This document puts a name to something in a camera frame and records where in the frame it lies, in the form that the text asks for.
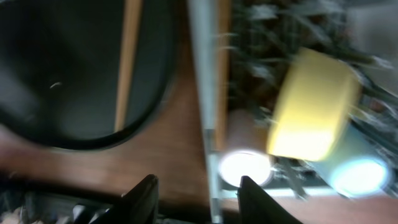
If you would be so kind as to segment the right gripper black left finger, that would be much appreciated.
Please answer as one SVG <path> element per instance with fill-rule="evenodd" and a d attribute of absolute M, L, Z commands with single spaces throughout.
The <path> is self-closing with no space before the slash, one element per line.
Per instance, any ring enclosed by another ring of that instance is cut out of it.
<path fill-rule="evenodd" d="M 108 212 L 93 223 L 154 224 L 159 214 L 159 179 L 156 175 L 149 174 L 121 197 L 90 192 L 88 198 L 112 205 Z"/>

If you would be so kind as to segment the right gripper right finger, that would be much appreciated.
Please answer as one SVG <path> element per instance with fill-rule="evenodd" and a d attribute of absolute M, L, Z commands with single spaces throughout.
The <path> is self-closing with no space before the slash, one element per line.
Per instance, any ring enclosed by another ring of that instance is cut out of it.
<path fill-rule="evenodd" d="M 248 176 L 241 177 L 238 203 L 241 223 L 302 224 Z"/>

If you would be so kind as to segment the pink cup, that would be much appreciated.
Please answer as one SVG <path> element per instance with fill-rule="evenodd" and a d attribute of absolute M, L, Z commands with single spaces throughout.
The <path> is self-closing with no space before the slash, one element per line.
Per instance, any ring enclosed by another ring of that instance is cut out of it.
<path fill-rule="evenodd" d="M 267 129 L 256 125 L 254 116 L 243 109 L 229 113 L 227 128 L 226 149 L 218 163 L 221 178 L 235 187 L 243 176 L 266 185 L 274 165 L 274 158 L 266 153 Z"/>

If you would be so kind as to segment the light blue cup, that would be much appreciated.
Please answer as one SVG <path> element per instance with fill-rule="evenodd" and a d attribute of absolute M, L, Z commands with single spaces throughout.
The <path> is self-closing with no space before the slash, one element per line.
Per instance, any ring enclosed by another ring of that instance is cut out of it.
<path fill-rule="evenodd" d="M 394 180 L 392 167 L 352 125 L 328 157 L 309 164 L 331 188 L 348 198 L 377 194 Z"/>

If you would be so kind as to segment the yellow bowl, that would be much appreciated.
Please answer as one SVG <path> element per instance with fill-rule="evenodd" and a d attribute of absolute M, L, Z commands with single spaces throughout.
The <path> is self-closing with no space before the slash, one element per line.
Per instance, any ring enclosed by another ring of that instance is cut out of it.
<path fill-rule="evenodd" d="M 342 135 L 360 91 L 357 73 L 347 63 L 312 49 L 300 49 L 277 97 L 267 153 L 324 160 Z"/>

